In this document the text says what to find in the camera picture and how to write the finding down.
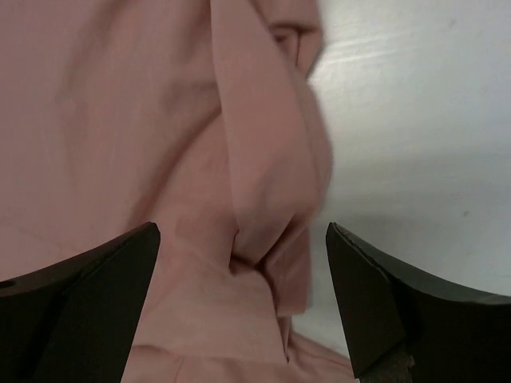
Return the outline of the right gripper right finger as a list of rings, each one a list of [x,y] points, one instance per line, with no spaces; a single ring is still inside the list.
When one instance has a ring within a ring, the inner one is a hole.
[[[509,297],[427,273],[337,223],[326,245],[359,381],[509,381]]]

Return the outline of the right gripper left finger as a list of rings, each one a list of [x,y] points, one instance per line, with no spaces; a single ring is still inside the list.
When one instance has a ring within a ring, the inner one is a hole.
[[[145,223],[1,283],[1,380],[119,382],[160,246]]]

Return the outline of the pink printed t-shirt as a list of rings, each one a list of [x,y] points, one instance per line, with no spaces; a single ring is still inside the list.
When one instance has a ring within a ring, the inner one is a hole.
[[[144,222],[125,382],[350,382],[298,335],[332,151],[315,1],[4,1],[1,276]]]

